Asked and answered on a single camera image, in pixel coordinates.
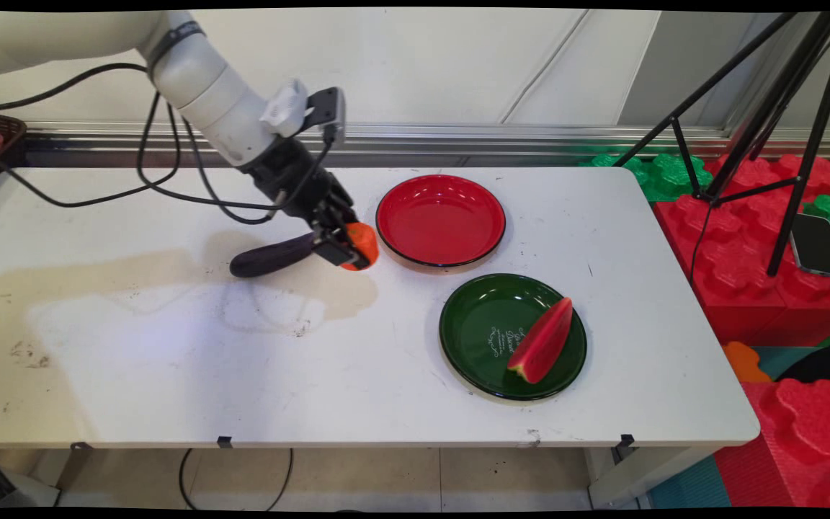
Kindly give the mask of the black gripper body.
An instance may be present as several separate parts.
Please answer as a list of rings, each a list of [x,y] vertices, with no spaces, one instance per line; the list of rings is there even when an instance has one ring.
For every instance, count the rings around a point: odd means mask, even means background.
[[[241,165],[241,173],[249,174],[254,186],[281,207],[286,216],[336,228],[329,221],[329,203],[353,200],[335,174],[322,167],[335,143],[325,137],[325,147],[313,156],[296,138],[275,138],[273,144],[254,160]]]

